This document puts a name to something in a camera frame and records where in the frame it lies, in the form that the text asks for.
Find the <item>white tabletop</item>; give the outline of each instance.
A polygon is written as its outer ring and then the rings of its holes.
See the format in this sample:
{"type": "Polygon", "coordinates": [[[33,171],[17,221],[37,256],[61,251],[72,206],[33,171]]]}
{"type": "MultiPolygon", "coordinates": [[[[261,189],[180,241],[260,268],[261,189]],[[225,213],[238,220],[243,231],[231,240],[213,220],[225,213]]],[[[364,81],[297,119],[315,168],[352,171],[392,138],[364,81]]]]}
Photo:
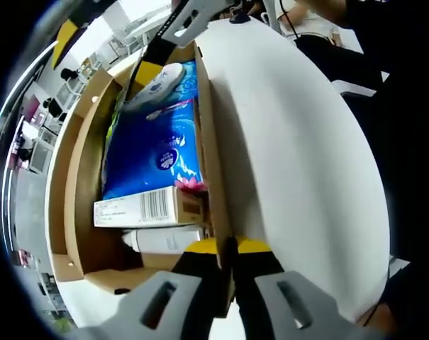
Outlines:
{"type": "MultiPolygon", "coordinates": [[[[315,65],[258,21],[212,22],[196,41],[213,85],[232,226],[266,237],[286,270],[355,319],[384,287],[389,224],[354,116],[315,65]]],[[[103,322],[121,299],[84,280],[58,287],[80,327],[103,322]]]]}
{"type": "Polygon", "coordinates": [[[126,38],[129,39],[131,37],[137,37],[139,35],[142,35],[143,33],[148,32],[149,30],[152,30],[155,27],[158,27],[159,25],[162,25],[171,13],[172,11],[168,8],[161,13],[156,14],[155,16],[150,18],[150,20],[147,20],[142,25],[132,30],[126,38]]]}

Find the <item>white bottle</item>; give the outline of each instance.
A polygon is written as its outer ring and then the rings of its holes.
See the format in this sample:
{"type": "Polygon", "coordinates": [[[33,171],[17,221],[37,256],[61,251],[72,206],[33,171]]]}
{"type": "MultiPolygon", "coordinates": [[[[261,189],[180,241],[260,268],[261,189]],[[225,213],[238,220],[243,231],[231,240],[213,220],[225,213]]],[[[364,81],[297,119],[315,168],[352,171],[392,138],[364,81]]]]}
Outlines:
{"type": "Polygon", "coordinates": [[[131,230],[123,235],[123,242],[138,253],[182,254],[188,246],[203,238],[203,227],[187,225],[131,230]]]}

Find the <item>yellow tape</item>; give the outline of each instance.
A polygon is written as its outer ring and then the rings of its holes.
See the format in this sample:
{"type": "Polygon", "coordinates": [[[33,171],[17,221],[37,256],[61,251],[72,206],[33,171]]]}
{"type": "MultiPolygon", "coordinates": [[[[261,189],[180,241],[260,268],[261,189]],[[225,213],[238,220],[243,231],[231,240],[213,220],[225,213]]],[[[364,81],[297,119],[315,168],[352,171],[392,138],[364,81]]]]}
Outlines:
{"type": "Polygon", "coordinates": [[[57,35],[57,44],[53,49],[52,68],[55,68],[55,65],[57,64],[63,49],[71,37],[77,32],[77,29],[77,26],[69,19],[67,19],[65,23],[61,25],[57,35]]]}
{"type": "Polygon", "coordinates": [[[249,253],[265,253],[272,251],[271,248],[264,242],[256,239],[248,239],[246,237],[236,237],[238,241],[238,253],[249,254],[249,253]]]}
{"type": "Polygon", "coordinates": [[[147,86],[161,72],[163,66],[142,61],[135,76],[135,82],[147,86]]]}
{"type": "Polygon", "coordinates": [[[209,239],[202,239],[201,241],[194,242],[186,248],[186,252],[200,254],[217,254],[216,239],[212,237],[209,239]]]}

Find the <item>white box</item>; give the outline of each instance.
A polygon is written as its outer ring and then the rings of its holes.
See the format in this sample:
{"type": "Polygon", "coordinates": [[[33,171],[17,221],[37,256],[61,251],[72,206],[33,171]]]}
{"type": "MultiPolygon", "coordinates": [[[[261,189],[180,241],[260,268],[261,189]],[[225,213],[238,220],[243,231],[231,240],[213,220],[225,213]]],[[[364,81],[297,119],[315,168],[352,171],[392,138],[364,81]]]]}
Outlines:
{"type": "Polygon", "coordinates": [[[94,204],[95,227],[149,228],[202,222],[201,199],[174,186],[94,204]]]}

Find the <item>blue tissue package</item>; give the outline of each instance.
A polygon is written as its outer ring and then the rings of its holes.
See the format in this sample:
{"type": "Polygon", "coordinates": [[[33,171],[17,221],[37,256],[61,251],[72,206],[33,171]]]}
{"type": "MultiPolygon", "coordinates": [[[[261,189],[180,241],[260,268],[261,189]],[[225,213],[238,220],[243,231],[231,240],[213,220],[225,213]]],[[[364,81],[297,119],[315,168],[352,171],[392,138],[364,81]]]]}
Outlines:
{"type": "Polygon", "coordinates": [[[121,115],[106,155],[103,199],[203,181],[196,150],[194,100],[150,114],[121,115]]]}
{"type": "Polygon", "coordinates": [[[171,105],[186,101],[191,98],[198,98],[197,74],[195,60],[182,63],[184,76],[178,83],[177,87],[163,101],[159,103],[144,103],[140,107],[141,113],[149,113],[161,108],[168,108],[171,105]]]}

